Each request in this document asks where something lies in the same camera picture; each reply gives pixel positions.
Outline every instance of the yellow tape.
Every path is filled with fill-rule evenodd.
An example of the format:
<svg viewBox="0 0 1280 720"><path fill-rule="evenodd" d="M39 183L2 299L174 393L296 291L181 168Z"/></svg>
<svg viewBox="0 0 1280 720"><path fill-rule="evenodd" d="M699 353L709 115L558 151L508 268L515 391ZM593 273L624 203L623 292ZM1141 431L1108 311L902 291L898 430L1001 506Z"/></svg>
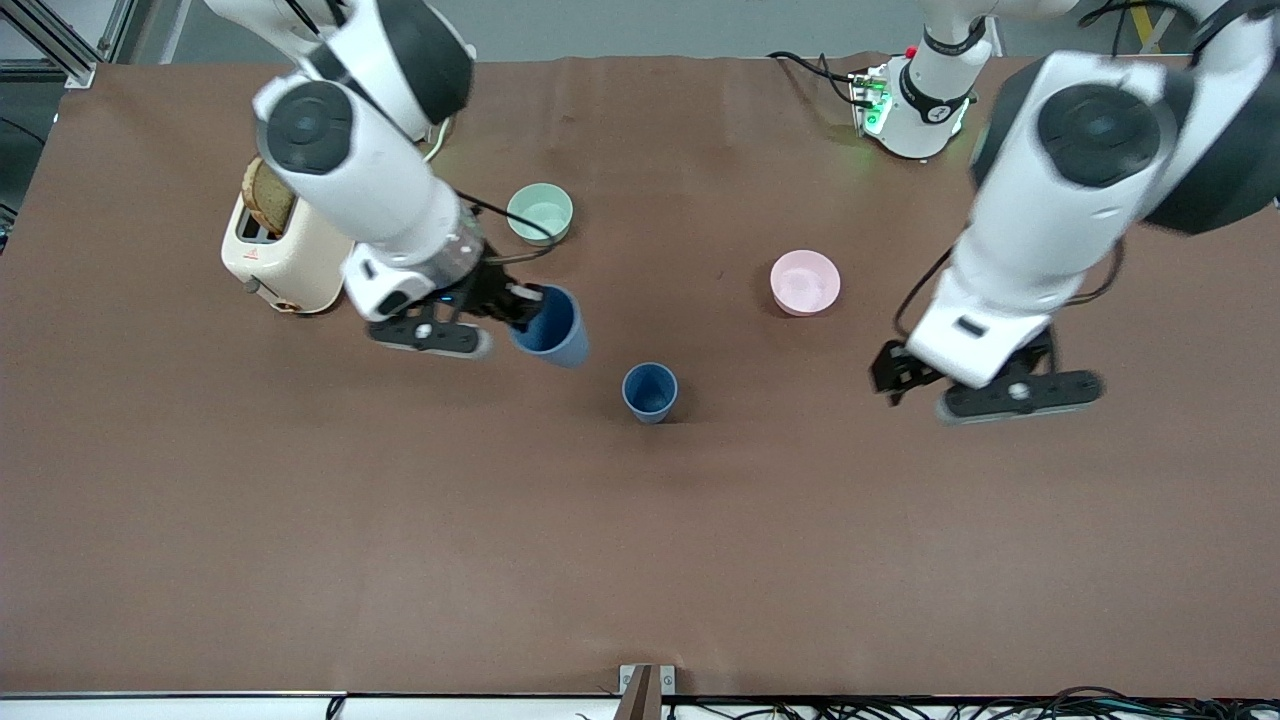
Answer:
<svg viewBox="0 0 1280 720"><path fill-rule="evenodd" d="M1133 27L1138 31L1138 41L1146 47L1147 38L1156 31L1156 27L1151 24L1151 14L1147 13L1147 8L1144 6L1133 8L1130 13L1133 14ZM1160 44L1152 45L1151 50L1160 53Z"/></svg>

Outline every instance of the white toaster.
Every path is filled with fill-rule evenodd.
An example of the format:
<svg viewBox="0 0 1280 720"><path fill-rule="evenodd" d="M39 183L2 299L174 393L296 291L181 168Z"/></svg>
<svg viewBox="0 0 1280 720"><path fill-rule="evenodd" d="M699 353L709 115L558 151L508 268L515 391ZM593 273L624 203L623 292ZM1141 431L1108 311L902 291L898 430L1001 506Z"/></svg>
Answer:
<svg viewBox="0 0 1280 720"><path fill-rule="evenodd" d="M284 234L270 233L237 193L223 234L223 265L246 292L280 313L319 313L342 293L342 261L353 245L301 197L293 202Z"/></svg>

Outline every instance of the tabletop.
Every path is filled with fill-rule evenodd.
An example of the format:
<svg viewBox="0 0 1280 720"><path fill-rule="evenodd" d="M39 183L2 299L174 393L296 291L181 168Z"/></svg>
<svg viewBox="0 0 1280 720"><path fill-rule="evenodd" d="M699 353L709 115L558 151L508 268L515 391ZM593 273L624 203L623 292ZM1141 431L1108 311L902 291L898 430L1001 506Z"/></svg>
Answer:
<svg viewBox="0 0 1280 720"><path fill-rule="evenodd" d="M434 167L570 192L513 273L577 296L577 370L243 293L218 249L280 68L100 68L0 260L0 689L596 692L654 661L703 694L1276 696L1274 210L1130 234L1057 323L1088 411L945 428L937 389L869 389L1023 63L928 163L774 61L480 65ZM842 275L818 316L769 296L797 247ZM658 427L620 396L646 360L681 382Z"/></svg>

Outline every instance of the pink bowl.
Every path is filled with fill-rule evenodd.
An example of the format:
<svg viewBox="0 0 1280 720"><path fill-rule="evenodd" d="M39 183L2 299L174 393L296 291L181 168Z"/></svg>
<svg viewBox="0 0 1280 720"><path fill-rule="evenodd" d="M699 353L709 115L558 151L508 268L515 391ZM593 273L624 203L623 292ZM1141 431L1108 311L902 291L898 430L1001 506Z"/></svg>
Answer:
<svg viewBox="0 0 1280 720"><path fill-rule="evenodd" d="M805 316L822 313L840 295L840 270L826 255L792 250L773 264L769 273L773 300L785 311Z"/></svg>

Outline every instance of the blue cup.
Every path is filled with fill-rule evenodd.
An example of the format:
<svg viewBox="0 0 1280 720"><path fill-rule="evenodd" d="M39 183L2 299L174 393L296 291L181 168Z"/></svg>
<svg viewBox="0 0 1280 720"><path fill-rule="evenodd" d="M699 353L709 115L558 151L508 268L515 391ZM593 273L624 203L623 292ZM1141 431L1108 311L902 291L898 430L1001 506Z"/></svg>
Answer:
<svg viewBox="0 0 1280 720"><path fill-rule="evenodd" d="M516 347L561 368L577 368L591 351L577 300L553 284L543 286L543 309L529 322L529 329L508 327L507 332Z"/></svg>
<svg viewBox="0 0 1280 720"><path fill-rule="evenodd" d="M680 395L676 374L660 363L641 363L622 378L622 400L636 420L652 425L660 423Z"/></svg>

